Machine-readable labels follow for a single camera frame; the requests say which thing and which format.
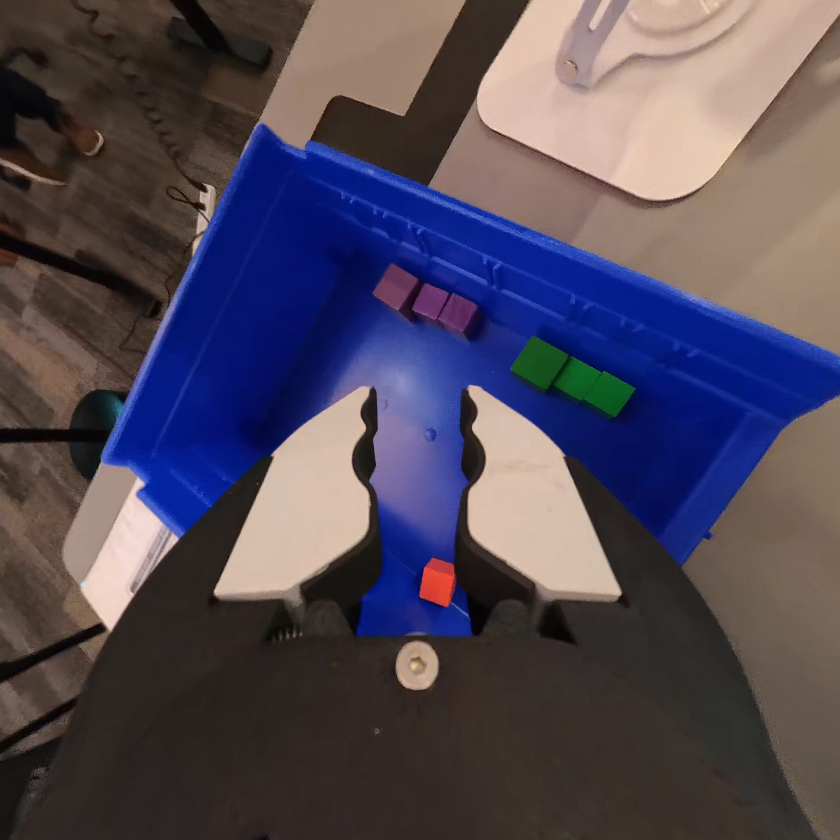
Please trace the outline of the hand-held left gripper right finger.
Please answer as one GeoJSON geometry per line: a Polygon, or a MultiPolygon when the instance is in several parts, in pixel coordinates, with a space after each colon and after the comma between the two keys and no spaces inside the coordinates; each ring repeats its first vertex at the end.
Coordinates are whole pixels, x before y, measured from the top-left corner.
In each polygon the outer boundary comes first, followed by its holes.
{"type": "Polygon", "coordinates": [[[455,576],[475,634],[503,603],[540,630],[561,603],[620,604],[616,578],[563,450],[535,423],[477,385],[462,390],[465,477],[455,576]]]}

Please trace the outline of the purple cube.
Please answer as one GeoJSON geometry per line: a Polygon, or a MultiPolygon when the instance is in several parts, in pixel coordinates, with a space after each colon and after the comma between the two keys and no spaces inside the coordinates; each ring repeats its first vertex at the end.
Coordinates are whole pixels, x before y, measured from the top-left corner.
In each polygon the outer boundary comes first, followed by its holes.
{"type": "Polygon", "coordinates": [[[472,340],[480,329],[482,314],[476,303],[452,293],[449,295],[437,324],[463,340],[472,340]]]}
{"type": "Polygon", "coordinates": [[[373,297],[407,321],[414,318],[413,306],[422,282],[412,273],[391,263],[373,289],[373,297]]]}
{"type": "Polygon", "coordinates": [[[441,315],[450,299],[450,293],[429,283],[420,285],[413,301],[412,313],[424,322],[439,324],[441,315]]]}

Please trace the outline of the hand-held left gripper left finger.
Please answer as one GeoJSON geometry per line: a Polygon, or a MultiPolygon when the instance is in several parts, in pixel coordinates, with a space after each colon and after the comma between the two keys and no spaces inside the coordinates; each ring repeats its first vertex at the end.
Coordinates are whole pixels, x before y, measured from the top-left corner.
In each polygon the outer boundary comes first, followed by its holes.
{"type": "Polygon", "coordinates": [[[382,573],[375,472],[377,393],[361,386],[272,454],[213,590],[220,602],[315,602],[357,613],[382,573]]]}

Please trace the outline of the blue plastic bin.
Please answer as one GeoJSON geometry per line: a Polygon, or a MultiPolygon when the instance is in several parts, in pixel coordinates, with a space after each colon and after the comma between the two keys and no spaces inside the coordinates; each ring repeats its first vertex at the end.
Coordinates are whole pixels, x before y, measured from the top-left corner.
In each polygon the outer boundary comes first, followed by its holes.
{"type": "Polygon", "coordinates": [[[366,635],[469,633],[418,597],[452,560],[460,393],[479,385],[578,459],[678,564],[781,430],[838,397],[838,357],[507,219],[264,126],[248,142],[104,459],[182,536],[259,458],[360,386],[379,398],[383,573],[366,635]],[[476,303],[464,340],[373,297],[397,264],[476,303]],[[611,419],[510,368],[537,335],[636,392],[611,419]]]}

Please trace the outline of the black stanchion post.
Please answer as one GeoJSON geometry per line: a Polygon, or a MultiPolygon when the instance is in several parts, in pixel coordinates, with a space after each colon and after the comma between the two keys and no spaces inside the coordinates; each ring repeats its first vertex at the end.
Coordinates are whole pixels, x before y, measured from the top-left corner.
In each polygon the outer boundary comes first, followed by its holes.
{"type": "Polygon", "coordinates": [[[96,390],[77,404],[67,428],[2,428],[1,445],[62,444],[69,448],[72,465],[90,482],[102,461],[102,453],[123,412],[127,392],[96,390]]]}

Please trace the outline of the green cube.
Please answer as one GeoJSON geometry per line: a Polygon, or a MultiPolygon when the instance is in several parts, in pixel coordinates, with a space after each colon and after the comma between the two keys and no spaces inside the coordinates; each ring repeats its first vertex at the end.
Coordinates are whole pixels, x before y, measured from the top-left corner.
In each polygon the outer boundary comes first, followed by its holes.
{"type": "Polygon", "coordinates": [[[513,361],[510,372],[525,385],[544,395],[569,360],[568,353],[533,335],[513,361]]]}
{"type": "Polygon", "coordinates": [[[582,403],[601,375],[602,371],[569,356],[554,377],[551,390],[576,403],[582,403]]]}
{"type": "Polygon", "coordinates": [[[620,416],[635,392],[635,386],[607,371],[602,371],[584,394],[582,402],[604,417],[615,419],[620,416]]]}

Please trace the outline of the red cube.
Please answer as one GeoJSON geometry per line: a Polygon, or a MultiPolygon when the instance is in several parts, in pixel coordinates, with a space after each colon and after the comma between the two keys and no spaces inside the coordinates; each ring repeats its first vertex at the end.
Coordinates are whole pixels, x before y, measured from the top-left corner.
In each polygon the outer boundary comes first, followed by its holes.
{"type": "Polygon", "coordinates": [[[447,561],[432,558],[423,568],[419,597],[436,606],[449,607],[456,588],[455,566],[447,561]]]}

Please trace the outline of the paper sheet in plastic sleeve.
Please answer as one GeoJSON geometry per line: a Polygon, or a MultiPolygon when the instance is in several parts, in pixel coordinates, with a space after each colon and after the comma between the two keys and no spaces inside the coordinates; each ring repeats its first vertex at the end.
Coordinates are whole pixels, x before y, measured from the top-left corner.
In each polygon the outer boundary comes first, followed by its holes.
{"type": "Polygon", "coordinates": [[[150,574],[178,542],[140,499],[140,479],[119,510],[80,591],[108,631],[113,630],[150,574]]]}

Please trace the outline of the white document stand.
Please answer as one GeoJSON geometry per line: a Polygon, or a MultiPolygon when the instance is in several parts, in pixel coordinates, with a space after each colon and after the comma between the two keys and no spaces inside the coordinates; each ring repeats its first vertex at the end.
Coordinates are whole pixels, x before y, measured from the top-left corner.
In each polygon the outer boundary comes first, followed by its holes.
{"type": "Polygon", "coordinates": [[[838,1],[533,1],[479,85],[493,132],[642,200],[718,173],[838,1]]]}

